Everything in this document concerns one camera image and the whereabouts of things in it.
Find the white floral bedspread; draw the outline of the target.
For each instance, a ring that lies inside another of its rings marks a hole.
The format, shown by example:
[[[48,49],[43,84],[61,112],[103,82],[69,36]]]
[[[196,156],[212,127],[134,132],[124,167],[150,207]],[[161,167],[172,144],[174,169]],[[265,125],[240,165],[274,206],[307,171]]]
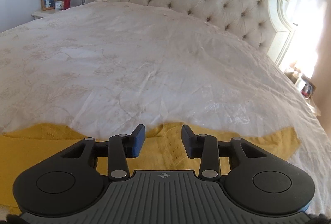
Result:
[[[293,83],[229,32],[165,8],[97,1],[1,33],[1,132],[65,124],[95,138],[184,122],[244,136],[294,127],[290,162],[330,214],[330,140]]]

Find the right nightstand with items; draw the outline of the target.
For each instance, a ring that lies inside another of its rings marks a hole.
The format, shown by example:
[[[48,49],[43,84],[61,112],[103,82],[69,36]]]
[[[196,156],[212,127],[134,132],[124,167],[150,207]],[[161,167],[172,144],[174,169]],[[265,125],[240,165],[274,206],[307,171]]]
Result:
[[[312,113],[318,117],[321,116],[321,111],[313,100],[316,86],[299,68],[291,65],[284,71],[285,76],[295,85],[296,89],[301,93],[306,104]]]

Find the small alarm clock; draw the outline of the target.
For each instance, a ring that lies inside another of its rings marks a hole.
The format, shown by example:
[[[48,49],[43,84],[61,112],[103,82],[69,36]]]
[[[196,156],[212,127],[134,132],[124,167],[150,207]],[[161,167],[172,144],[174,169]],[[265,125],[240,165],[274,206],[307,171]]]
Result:
[[[55,10],[63,10],[63,5],[64,5],[64,1],[56,1],[54,9]]]

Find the white nightstand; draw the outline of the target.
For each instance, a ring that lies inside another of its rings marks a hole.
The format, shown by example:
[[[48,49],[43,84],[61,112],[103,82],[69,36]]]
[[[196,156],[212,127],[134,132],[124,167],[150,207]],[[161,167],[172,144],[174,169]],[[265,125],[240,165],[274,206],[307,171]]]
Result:
[[[34,20],[40,19],[40,18],[44,18],[44,17],[48,17],[54,14],[57,14],[59,12],[61,12],[62,10],[55,10],[55,9],[50,9],[50,10],[37,10],[35,12],[32,13],[32,17]]]

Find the red water bottle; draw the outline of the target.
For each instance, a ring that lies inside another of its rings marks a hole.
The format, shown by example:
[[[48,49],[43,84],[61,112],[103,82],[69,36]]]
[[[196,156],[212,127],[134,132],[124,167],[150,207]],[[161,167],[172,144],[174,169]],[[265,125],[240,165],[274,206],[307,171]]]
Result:
[[[70,8],[70,2],[71,0],[63,0],[63,9],[67,10]]]

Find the wooden picture frame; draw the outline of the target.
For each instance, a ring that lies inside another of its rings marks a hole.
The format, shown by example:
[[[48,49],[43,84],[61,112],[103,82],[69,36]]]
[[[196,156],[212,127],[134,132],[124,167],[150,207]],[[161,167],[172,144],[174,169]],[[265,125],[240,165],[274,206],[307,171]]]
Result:
[[[40,0],[42,10],[52,10],[55,8],[55,0]]]

